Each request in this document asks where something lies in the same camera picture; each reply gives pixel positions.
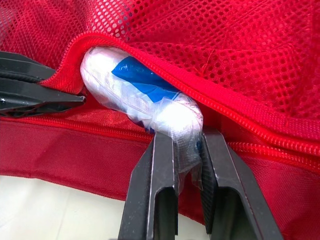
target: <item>red zipper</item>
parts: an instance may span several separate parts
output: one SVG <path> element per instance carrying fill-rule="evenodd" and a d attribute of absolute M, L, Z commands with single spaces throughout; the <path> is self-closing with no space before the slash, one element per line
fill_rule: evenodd
<path fill-rule="evenodd" d="M 75 37 L 68 45 L 67 51 L 64 53 L 61 65 L 59 69 L 56 71 L 56 73 L 49 79 L 44 80 L 41 82 L 42 85 L 46 85 L 50 83 L 55 77 L 59 74 L 59 72 L 63 69 L 63 66 L 65 64 L 68 64 L 66 62 L 67 55 L 69 53 L 69 50 L 71 49 L 72 45 L 75 43 L 75 41 L 79 40 L 80 38 L 86 38 L 90 37 L 92 34 L 95 35 L 96 38 L 100 38 L 101 42 L 103 42 L 103 39 L 107 39 L 108 35 L 103 33 L 93 33 L 93 32 L 85 32 L 77 37 Z M 181 90 L 182 92 L 186 93 L 196 101 L 210 107 L 211 109 L 215 110 L 216 112 L 230 118 L 246 130 L 249 130 L 251 133 L 259 136 L 264 141 L 266 141 L 269 144 L 272 144 L 274 146 L 278 146 L 284 149 L 293 150 L 296 152 L 314 155 L 314 156 L 320 156 L 320 145 L 316 143 L 311 143 L 309 141 L 305 141 L 302 139 L 296 139 L 289 136 L 282 136 L 280 134 L 276 134 L 274 132 L 271 132 L 268 129 L 265 129 L 261 127 L 260 125 L 256 124 L 255 122 L 241 116 L 237 112 L 233 111 L 232 109 L 227 108 L 222 103 L 216 102 L 209 97 L 198 93 L 194 89 L 192 89 L 190 86 L 186 85 L 185 83 L 181 82 L 179 79 L 172 76 L 170 73 L 168 73 L 165 69 L 160 68 L 159 66 L 155 65 L 154 63 L 146 60 L 145 58 L 141 57 L 139 52 L 137 52 L 134 48 L 129 47 L 127 44 L 121 42 L 120 40 L 114 38 L 112 41 L 107 40 L 109 43 L 109 46 L 118 47 L 135 58 L 137 58 L 142 64 L 144 64 L 146 67 L 148 67 L 150 70 L 155 72 L 160 77 L 164 78 L 167 82 Z M 105 44 L 99 44 L 97 43 L 96 46 L 106 46 Z M 101 135 L 108 135 L 111 137 L 117 137 L 117 138 L 124 138 L 124 139 L 131 139 L 135 141 L 142 141 L 142 142 L 149 142 L 151 140 L 151 136 L 143 133 L 136 133 L 136 132 L 128 132 L 126 130 L 118 130 L 118 129 L 103 129 L 99 127 L 89 127 L 84 126 L 83 124 L 79 123 L 70 123 L 68 121 L 64 120 L 56 120 L 52 119 L 48 116 L 41 116 L 41 117 L 28 117 L 19 119 L 19 122 L 25 122 L 25 123 L 32 123 L 32 124 L 40 124 L 43 125 L 44 123 L 46 125 L 51 125 L 55 127 L 63 127 L 63 128 L 72 128 L 79 131 L 84 131 L 88 133 L 94 133 L 94 134 L 101 134 Z M 246 143 L 231 143 L 233 148 L 236 148 L 238 152 L 242 151 L 248 151 L 249 147 L 246 145 Z M 256 151 L 259 152 L 261 155 L 265 156 L 272 156 L 272 154 L 278 153 L 276 156 L 282 159 L 288 159 L 288 155 L 285 155 L 284 153 L 279 154 L 279 152 L 276 150 L 276 148 L 264 148 L 264 147 L 257 147 L 257 146 L 251 146 L 250 151 Z M 301 165 L 309 165 L 310 163 L 306 163 L 306 160 L 302 160 L 302 158 L 295 158 L 296 162 L 301 163 Z M 314 162 L 312 163 L 313 166 L 316 166 L 318 163 Z M 317 171 L 320 173 L 319 165 L 316 167 Z"/>
<path fill-rule="evenodd" d="M 315 156 L 300 156 L 288 150 L 247 142 L 228 142 L 228 145 L 242 156 L 248 154 L 253 157 L 258 156 L 258 158 L 265 157 L 268 160 L 294 167 L 303 166 L 305 169 L 317 174 L 320 172 L 319 158 Z"/>

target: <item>zipper teeth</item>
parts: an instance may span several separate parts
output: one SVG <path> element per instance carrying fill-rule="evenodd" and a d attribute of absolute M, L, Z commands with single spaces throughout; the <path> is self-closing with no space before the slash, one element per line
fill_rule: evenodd
<path fill-rule="evenodd" d="M 130 130 L 120 130 L 114 129 L 111 127 L 91 127 L 85 124 L 74 123 L 70 120 L 60 120 L 56 118 L 51 118 L 49 116 L 38 116 L 38 117 L 27 117 L 21 119 L 10 119 L 10 118 L 1 118 L 1 120 L 8 121 L 8 122 L 22 122 L 28 124 L 37 124 L 37 125 L 44 125 L 43 123 L 49 123 L 50 126 L 53 127 L 60 127 L 60 128 L 69 128 L 73 130 L 80 130 L 87 133 L 94 133 L 94 134 L 103 134 L 108 137 L 116 137 L 120 139 L 126 140 L 135 140 L 138 142 L 143 143 L 150 143 L 152 140 L 152 135 L 147 134 L 145 132 L 134 132 Z"/>
<path fill-rule="evenodd" d="M 66 60 L 66 55 L 68 54 L 71 46 L 74 44 L 75 41 L 77 41 L 79 38 L 82 38 L 82 37 L 87 37 L 87 36 L 89 37 L 92 34 L 96 34 L 97 37 L 101 37 L 101 38 L 103 38 L 103 37 L 110 38 L 110 36 L 105 33 L 94 33 L 92 31 L 87 31 L 87 32 L 83 32 L 83 33 L 79 34 L 77 37 L 72 39 L 72 41 L 68 44 L 66 51 L 63 54 L 61 64 L 60 64 L 58 70 L 56 71 L 56 73 L 51 78 L 42 81 L 41 84 L 45 84 L 46 82 L 51 81 L 51 79 L 53 79 L 58 74 L 60 69 L 64 66 L 64 62 Z M 114 37 L 113 37 L 113 42 L 114 42 L 113 47 L 121 48 L 122 50 L 133 55 L 142 64 L 144 64 L 147 68 L 149 68 L 150 70 L 155 72 L 160 77 L 164 78 L 166 81 L 168 81 L 174 87 L 178 88 L 179 90 L 186 93 L 190 97 L 194 98 L 198 102 L 200 102 L 200 103 L 212 108 L 213 110 L 217 111 L 218 113 L 225 115 L 226 117 L 232 119 L 233 121 L 235 121 L 236 123 L 241 125 L 243 128 L 249 130 L 250 132 L 252 132 L 252 133 L 258 135 L 260 138 L 264 139 L 266 142 L 271 143 L 276 146 L 279 146 L 279 147 L 282 147 L 282 148 L 287 148 L 287 149 L 298 151 L 298 152 L 303 152 L 303 153 L 307 153 L 307 154 L 311 154 L 311 155 L 320 155 L 320 147 L 319 146 L 305 143 L 302 141 L 298 141 L 295 139 L 285 139 L 284 137 L 276 135 L 275 133 L 272 133 L 269 130 L 263 129 L 258 124 L 246 119 L 245 117 L 241 116 L 240 114 L 236 113 L 235 111 L 228 109 L 223 104 L 215 102 L 211 98 L 196 92 L 190 86 L 186 85 L 185 83 L 182 83 L 180 80 L 178 80 L 176 77 L 172 76 L 170 73 L 168 73 L 164 69 L 149 62 L 144 57 L 141 57 L 137 50 L 128 46 L 126 43 L 124 43 Z"/>
<path fill-rule="evenodd" d="M 307 165 L 312 170 L 320 170 L 319 161 L 311 159 L 310 157 L 296 156 L 282 149 L 247 142 L 228 142 L 228 145 L 236 152 L 257 154 L 260 156 L 272 158 L 280 158 L 284 160 L 289 160 L 291 162 Z"/>

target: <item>clear plastic packaging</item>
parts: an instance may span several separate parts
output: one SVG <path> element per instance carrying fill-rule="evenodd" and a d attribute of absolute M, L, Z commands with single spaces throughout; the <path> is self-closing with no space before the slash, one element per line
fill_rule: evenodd
<path fill-rule="evenodd" d="M 198 174 L 203 116 L 197 103 L 126 52 L 95 47 L 84 56 L 80 72 L 85 86 L 104 106 L 121 111 L 147 132 L 170 136 L 178 150 L 179 189 L 185 175 Z"/>

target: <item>red bag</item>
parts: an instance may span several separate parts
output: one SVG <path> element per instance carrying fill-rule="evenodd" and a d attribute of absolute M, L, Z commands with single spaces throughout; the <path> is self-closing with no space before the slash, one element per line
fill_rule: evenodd
<path fill-rule="evenodd" d="M 204 124 L 252 169 L 283 236 L 320 238 L 319 0 L 0 1 L 0 50 L 57 69 L 43 86 L 80 93 L 93 46 L 127 51 L 198 101 Z M 0 174 L 121 200 L 152 138 L 92 96 L 0 125 Z M 186 184 L 179 210 L 202 222 Z"/>

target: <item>black plastic part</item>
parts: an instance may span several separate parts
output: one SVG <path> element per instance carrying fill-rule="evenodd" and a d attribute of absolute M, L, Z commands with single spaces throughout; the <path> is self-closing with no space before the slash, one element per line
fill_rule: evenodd
<path fill-rule="evenodd" d="M 156 133 L 131 174 L 119 240 L 174 240 L 178 173 L 172 139 Z"/>
<path fill-rule="evenodd" d="M 213 240 L 282 240 L 250 168 L 216 130 L 202 137 L 202 207 Z"/>
<path fill-rule="evenodd" d="M 56 91 L 36 83 L 0 78 L 0 117 L 60 113 L 83 105 L 85 99 L 84 96 Z"/>
<path fill-rule="evenodd" d="M 55 70 L 26 56 L 0 51 L 0 77 L 28 83 L 50 78 Z"/>

